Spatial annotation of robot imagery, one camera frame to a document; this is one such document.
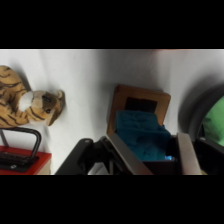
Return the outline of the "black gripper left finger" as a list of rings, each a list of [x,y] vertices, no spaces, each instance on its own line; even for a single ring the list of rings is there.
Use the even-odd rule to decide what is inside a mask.
[[[108,135],[107,139],[133,175],[152,175],[152,172],[135,156],[116,133]]]

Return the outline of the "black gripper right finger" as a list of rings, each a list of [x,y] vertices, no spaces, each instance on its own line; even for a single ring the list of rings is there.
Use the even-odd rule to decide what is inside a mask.
[[[201,175],[201,168],[191,142],[190,136],[185,133],[177,134],[179,166],[181,175]]]

